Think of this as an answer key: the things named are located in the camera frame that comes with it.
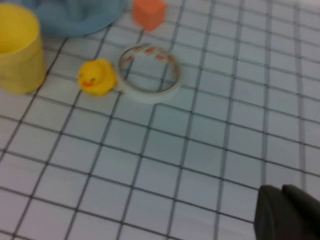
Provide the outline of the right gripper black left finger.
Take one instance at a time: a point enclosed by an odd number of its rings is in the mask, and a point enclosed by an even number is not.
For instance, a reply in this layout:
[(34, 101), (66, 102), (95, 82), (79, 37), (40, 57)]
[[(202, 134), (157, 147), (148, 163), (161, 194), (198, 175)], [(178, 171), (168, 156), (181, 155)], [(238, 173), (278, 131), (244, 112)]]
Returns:
[(304, 240), (308, 235), (293, 204), (271, 185), (263, 185), (258, 191), (254, 231), (258, 240)]

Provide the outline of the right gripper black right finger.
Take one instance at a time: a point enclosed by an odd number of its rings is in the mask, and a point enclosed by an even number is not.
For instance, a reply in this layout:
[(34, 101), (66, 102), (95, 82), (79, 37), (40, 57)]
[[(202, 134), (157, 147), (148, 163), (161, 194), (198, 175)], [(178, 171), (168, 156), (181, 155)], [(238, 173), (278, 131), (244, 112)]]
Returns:
[(282, 193), (291, 201), (294, 208), (306, 225), (306, 231), (311, 239), (320, 239), (320, 201), (294, 185), (283, 185)]

